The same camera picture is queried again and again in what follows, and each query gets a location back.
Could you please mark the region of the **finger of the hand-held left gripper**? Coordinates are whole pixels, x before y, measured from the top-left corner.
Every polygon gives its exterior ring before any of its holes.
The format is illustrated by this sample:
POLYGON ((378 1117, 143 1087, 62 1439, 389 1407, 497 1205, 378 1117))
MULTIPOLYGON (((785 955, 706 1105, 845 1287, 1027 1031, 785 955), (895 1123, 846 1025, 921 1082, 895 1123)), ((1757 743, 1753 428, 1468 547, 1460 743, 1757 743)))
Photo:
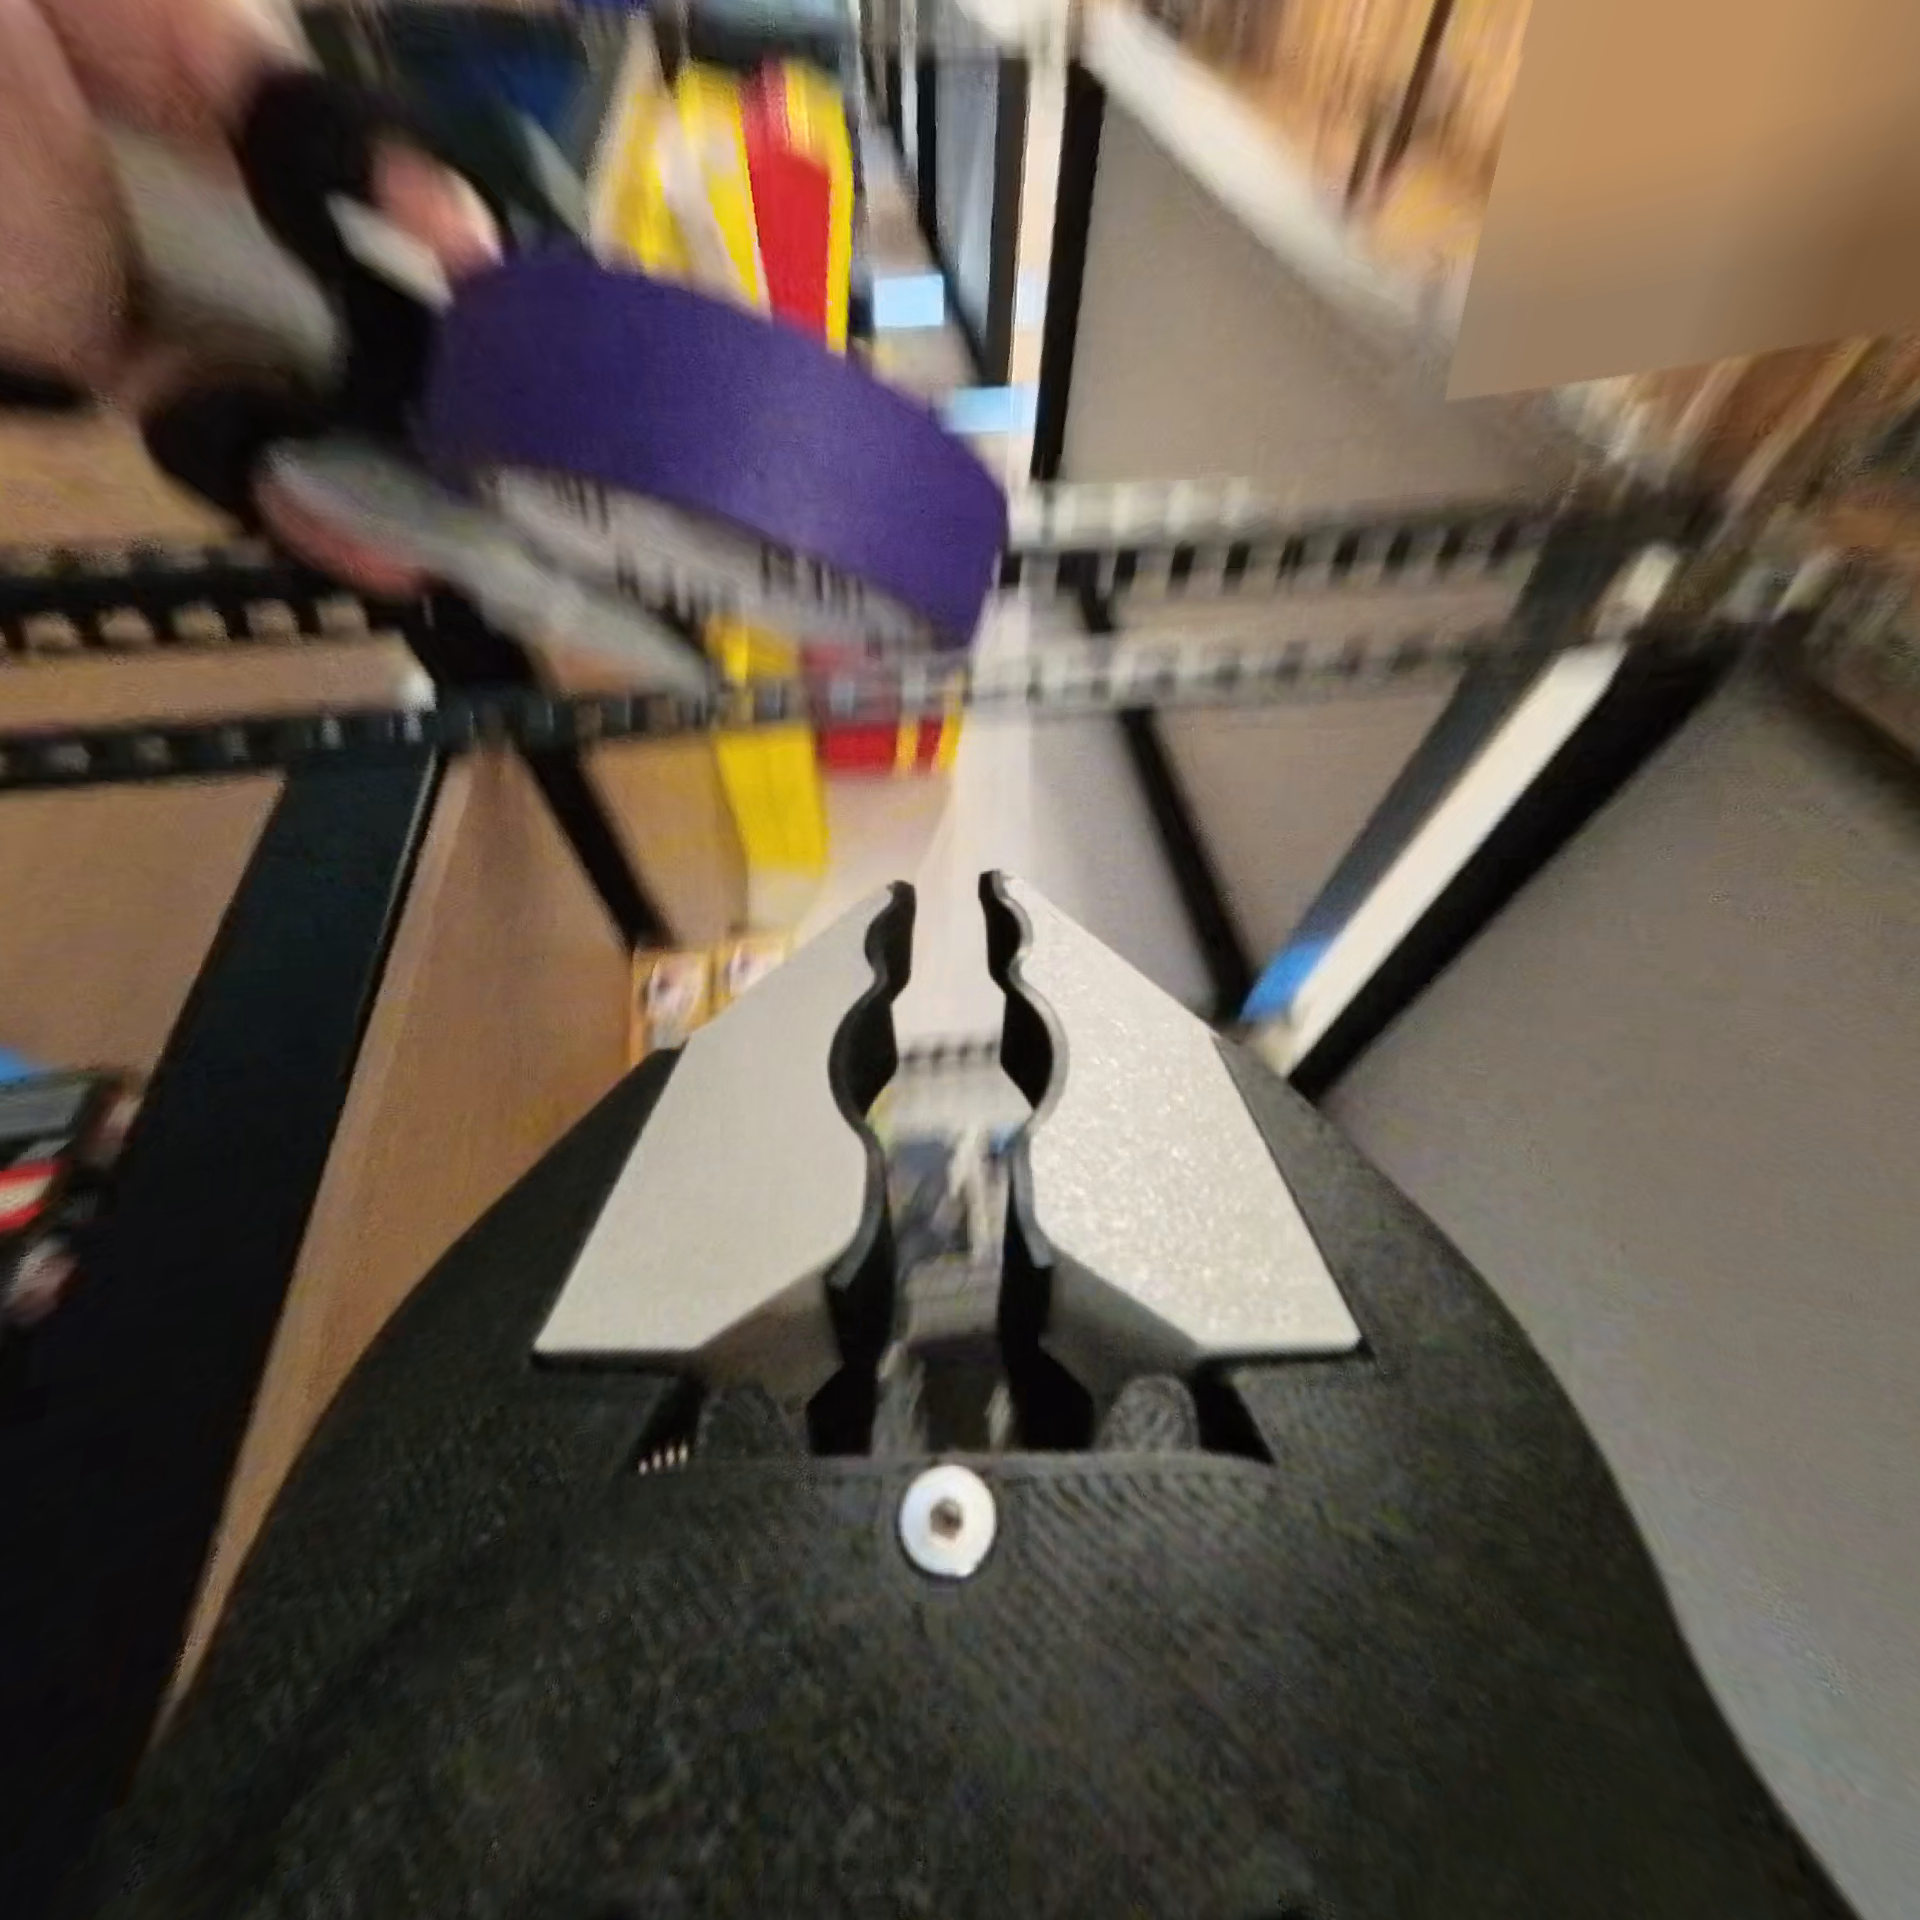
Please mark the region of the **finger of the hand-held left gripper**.
POLYGON ((396 453, 361 443, 277 443, 254 475, 271 537, 346 588, 447 591, 496 631, 599 661, 611 686, 711 694, 711 665, 633 602, 591 588, 396 453))

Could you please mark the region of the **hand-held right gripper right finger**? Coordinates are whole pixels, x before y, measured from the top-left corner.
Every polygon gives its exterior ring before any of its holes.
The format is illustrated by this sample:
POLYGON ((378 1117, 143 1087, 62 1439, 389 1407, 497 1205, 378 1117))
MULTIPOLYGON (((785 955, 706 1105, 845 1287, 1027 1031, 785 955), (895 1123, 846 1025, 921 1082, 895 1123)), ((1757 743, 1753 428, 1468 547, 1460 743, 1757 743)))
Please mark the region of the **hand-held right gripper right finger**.
POLYGON ((1067 1374, 1349 1358, 1362 1333, 1223 1037, 1013 873, 985 873, 1006 1152, 997 1320, 1067 1374))

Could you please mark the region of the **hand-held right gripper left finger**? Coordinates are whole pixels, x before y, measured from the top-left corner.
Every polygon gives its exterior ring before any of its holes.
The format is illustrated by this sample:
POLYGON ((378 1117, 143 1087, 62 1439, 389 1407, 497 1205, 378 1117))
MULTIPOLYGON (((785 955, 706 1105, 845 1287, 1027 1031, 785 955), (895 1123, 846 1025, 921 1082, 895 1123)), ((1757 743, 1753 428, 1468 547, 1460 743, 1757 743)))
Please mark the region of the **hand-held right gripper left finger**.
POLYGON ((895 881, 674 1052, 534 1338, 543 1363, 874 1363, 895 1324, 886 1164, 895 1000, 915 888, 895 881))

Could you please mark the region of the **purple tape roll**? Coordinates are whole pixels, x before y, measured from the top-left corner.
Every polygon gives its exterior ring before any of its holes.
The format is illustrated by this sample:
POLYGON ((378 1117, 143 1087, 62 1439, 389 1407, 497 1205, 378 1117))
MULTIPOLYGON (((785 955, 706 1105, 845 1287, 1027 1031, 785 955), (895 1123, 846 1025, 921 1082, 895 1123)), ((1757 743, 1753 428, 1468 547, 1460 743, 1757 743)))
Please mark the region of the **purple tape roll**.
POLYGON ((460 283, 418 444, 506 481, 588 572, 904 649, 973 644, 1011 537, 1002 485, 915 398, 780 320, 538 252, 460 283))

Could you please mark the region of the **dark monster truck toy box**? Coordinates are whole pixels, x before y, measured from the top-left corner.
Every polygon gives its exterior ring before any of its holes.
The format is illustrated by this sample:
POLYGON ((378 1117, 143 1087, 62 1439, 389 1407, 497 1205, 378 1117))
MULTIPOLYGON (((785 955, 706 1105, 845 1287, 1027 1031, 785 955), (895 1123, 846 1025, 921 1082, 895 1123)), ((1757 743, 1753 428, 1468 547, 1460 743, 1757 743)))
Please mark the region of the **dark monster truck toy box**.
POLYGON ((26 1070, 6 1055, 6 1347, 58 1312, 76 1288, 143 1095, 145 1080, 124 1070, 26 1070))

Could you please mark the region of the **person's left forearm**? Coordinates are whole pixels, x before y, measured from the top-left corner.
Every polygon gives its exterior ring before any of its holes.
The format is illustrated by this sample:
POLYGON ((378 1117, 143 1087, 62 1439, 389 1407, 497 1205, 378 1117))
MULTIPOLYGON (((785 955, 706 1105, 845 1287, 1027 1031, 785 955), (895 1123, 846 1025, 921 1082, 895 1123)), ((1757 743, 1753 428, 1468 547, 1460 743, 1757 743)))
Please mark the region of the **person's left forearm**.
POLYGON ((90 393, 123 360, 132 229, 115 156, 54 26, 4 7, 6 373, 90 393))

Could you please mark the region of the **person's left hand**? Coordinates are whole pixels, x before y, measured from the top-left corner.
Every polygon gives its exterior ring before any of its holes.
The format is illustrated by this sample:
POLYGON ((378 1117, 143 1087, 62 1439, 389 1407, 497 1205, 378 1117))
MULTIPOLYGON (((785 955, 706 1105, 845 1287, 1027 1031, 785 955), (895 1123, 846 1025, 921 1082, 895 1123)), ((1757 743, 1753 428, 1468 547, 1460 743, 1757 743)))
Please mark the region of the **person's left hand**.
POLYGON ((371 206, 457 283, 502 259, 497 221, 480 190, 439 156, 402 139, 371 152, 371 206))

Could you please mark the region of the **black metal rack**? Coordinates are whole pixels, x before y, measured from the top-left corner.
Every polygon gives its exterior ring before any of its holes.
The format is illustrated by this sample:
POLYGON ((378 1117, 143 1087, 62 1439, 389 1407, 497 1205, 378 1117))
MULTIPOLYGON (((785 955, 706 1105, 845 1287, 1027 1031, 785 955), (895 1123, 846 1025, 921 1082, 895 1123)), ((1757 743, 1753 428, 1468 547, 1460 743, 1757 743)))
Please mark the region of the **black metal rack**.
POLYGON ((6 1780, 57 1818, 291 1834, 324 1855, 445 1823, 508 1842, 837 1818, 1095 1829, 1271 1818, 1331 1855, 1339 1823, 1457 1855, 1659 1851, 1745 1794, 1659 1571, 1601 1452, 1493 1288, 1281 1080, 1198 1026, 1253 1173, 1309 1177, 1309 1253, 1354 1294, 1347 1358, 1187 1335, 1118 1269, 1068 1279, 1017 1175, 1013 1386, 1116 1421, 1196 1386, 1198 1441, 982 1461, 978 1571, 882 1542, 910 1470, 867 1441, 858 1378, 886 1279, 861 1070, 895 1066, 883 990, 912 900, 855 940, 829 1117, 867 1181, 820 1272, 825 1380, 702 1391, 691 1466, 641 1473, 673 1413, 665 1349, 517 1354, 558 1308, 560 1251, 611 1145, 668 1145, 682 1048, 637 1070, 402 1305, 329 1411, 156 1760, 135 1770, 211 1564, 300 1244, 389 960, 424 813, 477 707, 353 714, 336 772, 295 758, 186 1000, 83 1300, 6 1374, 6 1780), (829 1396, 822 1439, 757 1419, 829 1396))

